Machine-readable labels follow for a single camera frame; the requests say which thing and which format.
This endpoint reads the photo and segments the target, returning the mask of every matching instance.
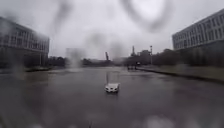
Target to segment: window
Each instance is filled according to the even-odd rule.
[[[176,37],[174,37],[174,41],[177,42],[177,38]]]
[[[176,44],[176,42],[175,42],[175,44]],[[41,50],[41,44],[39,44],[39,50]]]
[[[188,45],[188,47],[191,45],[191,40],[190,39],[187,40],[187,45]]]
[[[191,45],[193,45],[193,38],[191,38]]]
[[[26,36],[25,36],[25,37],[26,37],[26,39],[28,39],[28,38],[29,38],[28,32],[26,32]]]
[[[221,24],[223,24],[224,23],[224,14],[220,15],[219,18],[220,18]]]
[[[202,33],[202,26],[201,25],[198,25],[198,32]]]
[[[9,42],[9,36],[8,35],[6,35],[5,37],[4,37],[4,44],[7,44],[8,42]]]
[[[32,48],[32,42],[29,42],[29,48]]]
[[[211,40],[211,32],[208,32],[208,40]]]
[[[205,41],[208,41],[208,39],[209,39],[209,34],[208,34],[208,32],[206,32],[205,33]]]
[[[204,35],[201,35],[201,42],[204,43],[205,39],[204,39]]]
[[[193,28],[193,34],[196,34],[196,28],[195,27]]]
[[[207,28],[207,30],[210,30],[211,29],[211,20],[208,20],[207,22],[206,22],[206,28]]]
[[[12,36],[11,37],[11,44],[12,45],[15,45],[16,44],[16,37],[15,36]]]
[[[21,46],[22,45],[22,39],[17,38],[17,46]]]
[[[220,25],[219,17],[216,18],[216,23],[218,26]]]
[[[212,25],[213,25],[213,26],[216,26],[216,24],[215,24],[215,19],[214,19],[214,18],[212,19]]]
[[[34,48],[37,49],[37,43],[34,43]]]
[[[13,31],[13,36],[17,36],[19,34],[19,29],[15,28]]]
[[[206,31],[206,24],[205,23],[203,23],[203,28]]]
[[[201,43],[201,35],[198,35],[198,43]]]
[[[222,29],[219,28],[219,38],[222,38]]]
[[[195,36],[195,45],[198,44],[198,36]]]
[[[22,35],[23,35],[23,31],[22,31],[21,29],[19,29],[19,31],[18,31],[18,35],[19,35],[19,36],[22,36]]]
[[[187,47],[187,40],[184,40],[184,47]]]
[[[26,37],[26,31],[23,31],[23,37]]]
[[[1,44],[1,42],[2,42],[2,36],[0,35],[0,44]]]
[[[32,47],[33,49],[36,49],[36,45],[35,45],[35,43],[33,43],[33,47]]]
[[[211,31],[211,40],[214,40],[214,32]]]
[[[195,45],[195,39],[192,37],[192,44]]]
[[[194,45],[197,45],[196,36],[194,37]]]
[[[32,43],[32,49],[34,49],[34,43]]]
[[[187,37],[190,37],[190,36],[191,36],[191,35],[190,35],[190,32],[188,31],[188,32],[187,32]]]
[[[29,41],[27,39],[24,40],[24,47],[26,47],[26,48],[29,47]]]
[[[33,40],[33,35],[32,34],[30,34],[30,40]]]
[[[181,48],[183,48],[183,46],[184,46],[184,45],[183,45],[183,41],[181,41],[180,44],[181,44]]]
[[[218,30],[215,30],[215,38],[218,39]]]

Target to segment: distant building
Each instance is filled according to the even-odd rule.
[[[45,65],[49,38],[0,17],[0,67]]]
[[[224,40],[224,9],[172,36],[174,50],[187,49]]]
[[[135,47],[134,46],[132,46],[132,53],[131,53],[131,56],[135,56],[136,54],[135,54]]]
[[[106,60],[109,61],[109,55],[107,52],[105,52]]]

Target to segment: shore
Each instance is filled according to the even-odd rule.
[[[37,68],[24,68],[24,69],[0,69],[0,74],[8,74],[12,73],[13,71],[24,71],[24,72],[40,72],[40,71],[49,71],[51,68],[47,67],[37,67]]]
[[[144,66],[137,70],[224,84],[224,68],[188,66]]]

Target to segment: overcast sky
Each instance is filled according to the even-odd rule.
[[[2,17],[50,37],[49,55],[79,48],[100,59],[106,51],[127,56],[133,45],[153,45],[154,53],[172,48],[173,33],[222,8],[223,0],[0,0]]]

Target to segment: street lamp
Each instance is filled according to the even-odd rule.
[[[151,60],[151,66],[152,66],[152,45],[150,46],[150,53],[151,53],[150,60]]]

